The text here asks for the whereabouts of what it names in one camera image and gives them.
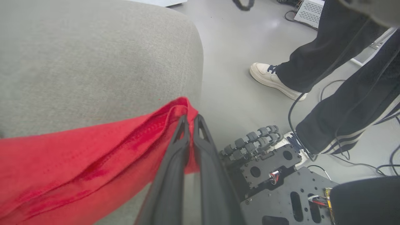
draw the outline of gray cushion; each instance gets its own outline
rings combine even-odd
[[[168,8],[119,0],[0,1],[0,133],[37,135],[200,98],[197,29]]]

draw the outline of concrete floor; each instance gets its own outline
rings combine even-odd
[[[276,0],[256,0],[249,12],[238,10],[229,0],[189,0],[172,8],[189,16],[202,39],[204,75],[199,111],[206,119],[217,148],[223,149],[237,138],[266,125],[278,125],[283,133],[288,132],[287,115],[293,101],[280,91],[256,82],[248,68],[254,62],[280,64],[288,61],[290,54],[312,41],[317,32],[286,21],[283,15],[292,7]],[[294,125],[318,103],[325,85],[332,80],[346,79],[357,69],[358,66],[348,62],[318,83],[306,100],[296,105],[292,114]],[[339,85],[328,87],[326,96]],[[387,164],[391,151],[399,144],[399,131],[396,120],[370,128],[351,150],[351,161],[374,166]],[[349,167],[328,155],[320,156],[314,164],[323,166],[338,183],[377,176],[368,167]],[[324,175],[318,168],[312,170]]]

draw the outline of leg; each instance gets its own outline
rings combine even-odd
[[[394,112],[400,102],[399,48],[400,31],[396,31],[370,62],[320,102],[297,126],[300,140],[311,153],[340,153],[336,131],[342,150],[347,151],[364,130]],[[379,72],[394,56],[371,89]]]
[[[338,0],[327,0],[316,39],[296,49],[289,62],[277,66],[279,79],[292,90],[309,92],[309,86],[316,79],[324,78],[320,77],[321,74],[338,58],[367,20],[367,16],[346,8]],[[385,30],[375,22],[369,22],[334,69],[358,55]]]

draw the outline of black metal plate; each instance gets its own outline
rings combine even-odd
[[[243,201],[240,207],[249,225],[263,225],[262,218],[264,216],[286,218],[290,225],[331,225],[329,210],[324,207],[320,208],[321,217],[324,217],[321,222],[313,221],[307,198],[309,194],[325,196],[324,188],[332,188],[336,185],[338,184],[303,167],[285,177],[282,186],[272,191],[265,189]],[[303,220],[300,222],[296,221],[293,216],[291,192],[297,192],[300,196],[303,214]]]
[[[296,153],[292,145],[285,145],[273,150],[274,156],[265,160],[256,159],[246,163],[240,169],[250,188],[257,187],[270,178],[270,172],[276,171],[279,167],[290,168],[301,162],[301,156]],[[251,173],[251,168],[257,167],[260,170],[259,176]]]

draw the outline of plate hole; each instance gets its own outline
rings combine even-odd
[[[292,160],[293,155],[290,153],[290,151],[283,151],[283,157],[285,157],[286,160]]]
[[[310,206],[310,213],[311,213],[311,218],[315,223],[320,223],[321,222],[321,213],[320,213],[320,208],[319,205],[308,201],[308,205]]]
[[[263,216],[262,225],[289,225],[289,221],[283,217]]]
[[[251,174],[253,177],[259,177],[259,176],[261,176],[261,170],[260,170],[258,167],[252,167],[252,168],[250,169],[250,174]]]
[[[290,193],[290,200],[292,201],[293,217],[297,222],[303,221],[303,210],[301,206],[300,196],[297,192]]]

